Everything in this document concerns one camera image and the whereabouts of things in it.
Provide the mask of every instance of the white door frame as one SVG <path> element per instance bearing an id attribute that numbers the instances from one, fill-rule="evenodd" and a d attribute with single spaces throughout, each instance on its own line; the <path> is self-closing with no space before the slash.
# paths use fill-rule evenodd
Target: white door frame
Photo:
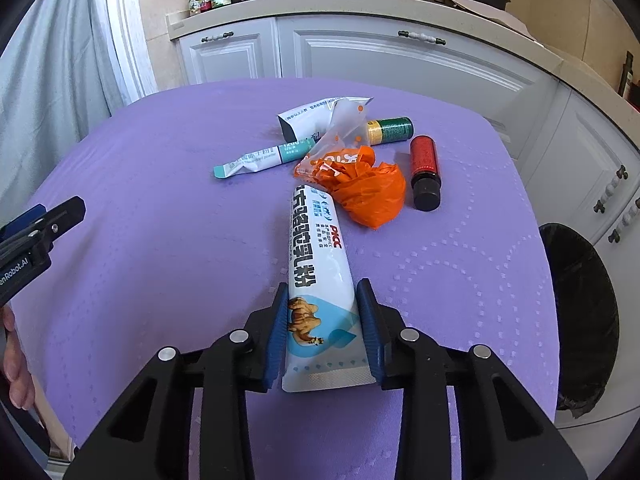
<path id="1" fill-rule="evenodd" d="M 116 59 L 111 59 L 124 79 L 127 104 L 158 92 L 146 48 L 138 0 L 106 0 L 105 18 L 111 29 Z"/>

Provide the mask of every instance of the table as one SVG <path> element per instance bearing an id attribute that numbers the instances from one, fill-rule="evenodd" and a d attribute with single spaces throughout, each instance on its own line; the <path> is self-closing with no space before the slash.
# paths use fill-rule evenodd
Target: table
<path id="1" fill-rule="evenodd" d="M 84 222 L 56 242 L 52 267 L 13 302 L 30 368 L 80 446 L 159 348 L 205 348 L 271 303 L 287 280 L 293 165 L 223 181 L 210 171 L 281 143 L 277 113 L 335 95 L 375 97 L 370 118 L 410 117 L 417 134 L 435 140 L 442 172 L 434 212 L 415 210 L 407 186 L 404 209 L 378 231 L 339 215 L 354 282 L 370 278 L 381 303 L 440 344 L 491 346 L 553 417 L 550 273 L 524 187 L 490 124 L 393 89 L 237 80 L 160 92 L 118 111 L 32 200 L 50 207 L 77 194 L 86 202 Z M 375 150 L 378 162 L 409 176 L 408 142 Z M 276 386 L 247 402 L 260 480 L 393 478 L 401 392 Z M 459 476 L 457 429 L 451 441 Z"/>

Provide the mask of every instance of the finger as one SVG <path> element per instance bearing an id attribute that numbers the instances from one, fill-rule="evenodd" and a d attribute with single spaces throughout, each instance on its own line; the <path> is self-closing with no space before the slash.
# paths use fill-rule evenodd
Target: finger
<path id="1" fill-rule="evenodd" d="M 31 374 L 26 366 L 20 368 L 20 375 L 9 387 L 9 398 L 16 408 L 21 408 L 26 400 L 31 383 Z"/>
<path id="2" fill-rule="evenodd" d="M 36 386 L 33 384 L 31 374 L 29 374 L 29 385 L 27 389 L 27 396 L 24 398 L 22 408 L 24 410 L 30 410 L 33 407 L 33 403 L 36 400 Z"/>
<path id="3" fill-rule="evenodd" d="M 15 332 L 9 332 L 6 338 L 6 348 L 4 349 L 3 369 L 6 378 L 15 381 L 20 375 L 20 367 L 25 359 L 22 350 L 20 350 L 20 341 Z"/>
<path id="4" fill-rule="evenodd" d="M 9 305 L 2 308 L 2 322 L 9 332 L 15 332 L 15 316 Z"/>

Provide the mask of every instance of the small red bottle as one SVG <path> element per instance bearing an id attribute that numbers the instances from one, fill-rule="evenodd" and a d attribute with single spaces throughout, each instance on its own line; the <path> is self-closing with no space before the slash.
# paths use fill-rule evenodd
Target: small red bottle
<path id="1" fill-rule="evenodd" d="M 440 205 L 440 170 L 436 144 L 428 136 L 411 141 L 411 187 L 414 205 L 420 211 L 433 211 Z"/>

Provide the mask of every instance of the curtain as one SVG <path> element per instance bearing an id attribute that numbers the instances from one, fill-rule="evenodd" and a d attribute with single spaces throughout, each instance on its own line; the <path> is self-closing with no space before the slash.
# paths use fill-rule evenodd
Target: curtain
<path id="1" fill-rule="evenodd" d="M 36 0 L 0 57 L 0 225 L 126 102 L 101 0 Z"/>

